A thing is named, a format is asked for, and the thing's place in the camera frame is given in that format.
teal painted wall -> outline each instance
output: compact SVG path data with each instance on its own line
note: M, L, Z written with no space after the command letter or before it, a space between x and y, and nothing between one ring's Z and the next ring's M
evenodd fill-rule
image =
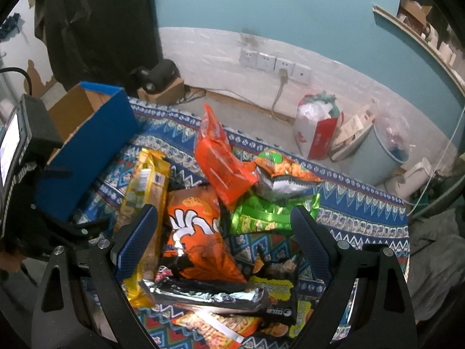
M421 46L374 16L374 3L396 14L399 0L155 0L160 27L247 32L342 62L401 95L450 137L462 94Z

metal screw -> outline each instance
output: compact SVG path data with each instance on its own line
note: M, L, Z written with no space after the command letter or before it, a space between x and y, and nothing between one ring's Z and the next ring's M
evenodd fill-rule
M152 83L146 83L146 89L153 92L155 90L155 85L153 85Z
M388 257L394 256L394 252L391 248L383 248L383 253Z
M338 241L338 247L341 248L341 249L349 249L350 244L345 240L339 240Z
M99 243L97 245L98 245L98 247L100 249L108 248L108 246L110 245L110 240L102 239L102 240L99 241Z
M64 250L65 250L65 247L60 245L53 250L53 254L56 254L56 255L62 254Z

black cloth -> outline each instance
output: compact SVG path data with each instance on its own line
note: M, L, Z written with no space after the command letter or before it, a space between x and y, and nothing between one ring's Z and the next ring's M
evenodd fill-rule
M447 210L409 227L407 286L417 321L431 318L449 291L465 282L463 212L463 207Z
M66 90L92 81L134 93L130 71L158 63L152 1L36 0L36 34L44 40L45 26L55 78Z

blue gripper pad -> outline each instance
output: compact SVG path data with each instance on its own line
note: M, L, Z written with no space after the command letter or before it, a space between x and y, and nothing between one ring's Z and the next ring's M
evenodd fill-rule
M113 238L115 245L110 258L116 266L118 282L131 278L158 226L158 211L145 205L130 224L123 226Z
M319 234L328 234L332 240L334 240L333 237L326 228L317 225L303 206L302 209L299 207L292 209L291 227L306 260L310 264L313 275L321 279L328 287L332 279L331 260L316 231Z

barcode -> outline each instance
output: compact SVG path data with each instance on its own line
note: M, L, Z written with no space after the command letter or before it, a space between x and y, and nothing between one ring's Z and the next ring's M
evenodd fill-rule
M163 186L164 185L164 175L161 173L153 173L152 183L155 185Z
M150 169L142 169L139 173L139 185L137 187L138 192L143 192L147 189L147 183L150 178Z

